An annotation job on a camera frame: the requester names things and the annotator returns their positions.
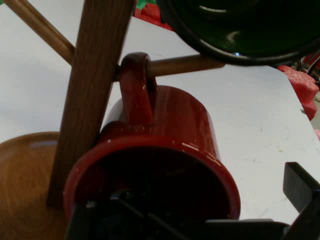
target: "white tabletop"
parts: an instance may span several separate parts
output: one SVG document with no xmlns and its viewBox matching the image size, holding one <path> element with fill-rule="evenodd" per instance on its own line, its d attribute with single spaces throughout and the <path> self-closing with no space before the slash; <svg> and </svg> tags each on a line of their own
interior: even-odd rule
<svg viewBox="0 0 320 240">
<path fill-rule="evenodd" d="M 75 44 L 83 0 L 30 2 Z M 58 131 L 71 67 L 5 5 L 0 33 L 0 142 Z M 195 53 L 174 32 L 133 18 L 122 55 L 137 51 L 154 60 Z M 227 65 L 157 82 L 188 91 L 209 111 L 221 161 L 239 188 L 241 219 L 292 223 L 298 212 L 282 191 L 285 162 L 299 162 L 319 181 L 320 142 L 285 75 Z M 114 84 L 106 114 L 120 97 Z"/>
</svg>

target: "green bowl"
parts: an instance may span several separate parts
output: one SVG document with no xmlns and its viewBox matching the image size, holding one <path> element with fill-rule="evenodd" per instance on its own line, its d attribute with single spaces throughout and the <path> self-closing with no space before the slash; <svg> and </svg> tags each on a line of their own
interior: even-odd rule
<svg viewBox="0 0 320 240">
<path fill-rule="evenodd" d="M 320 0 L 157 0 L 163 19 L 201 54 L 270 65 L 320 48 Z"/>
</svg>

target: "wooden stand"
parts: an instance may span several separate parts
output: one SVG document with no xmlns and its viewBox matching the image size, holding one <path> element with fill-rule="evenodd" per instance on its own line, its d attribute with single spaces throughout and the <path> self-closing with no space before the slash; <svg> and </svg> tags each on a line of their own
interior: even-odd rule
<svg viewBox="0 0 320 240">
<path fill-rule="evenodd" d="M 48 205 L 62 207 L 74 163 L 96 143 L 134 0 L 85 0 L 64 105 Z"/>
<path fill-rule="evenodd" d="M 27 0 L 3 1 L 72 70 L 60 136 L 36 133 L 0 144 L 0 239 L 62 239 L 67 224 L 59 210 L 64 184 L 100 132 L 134 0 L 85 0 L 76 48 Z M 223 66 L 196 55 L 150 61 L 146 72 L 156 77 Z M 46 206 L 46 198 L 56 209 Z"/>
<path fill-rule="evenodd" d="M 46 206 L 58 137 L 34 133 L 0 144 L 1 240 L 64 239 L 64 212 Z"/>
</svg>

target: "dark green ceramic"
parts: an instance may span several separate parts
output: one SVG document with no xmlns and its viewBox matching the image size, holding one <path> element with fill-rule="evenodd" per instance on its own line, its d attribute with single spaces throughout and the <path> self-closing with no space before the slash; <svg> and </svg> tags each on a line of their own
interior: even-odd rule
<svg viewBox="0 0 320 240">
<path fill-rule="evenodd" d="M 320 48 L 320 0 L 157 0 L 189 45 L 228 63 L 285 62 Z"/>
</svg>

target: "wooden post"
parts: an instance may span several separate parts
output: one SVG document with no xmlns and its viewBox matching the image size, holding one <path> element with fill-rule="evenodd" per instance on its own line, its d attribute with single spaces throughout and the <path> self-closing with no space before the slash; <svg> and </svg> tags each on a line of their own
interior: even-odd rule
<svg viewBox="0 0 320 240">
<path fill-rule="evenodd" d="M 74 163 L 96 143 L 134 0 L 85 0 L 47 204 L 61 208 Z"/>
</svg>

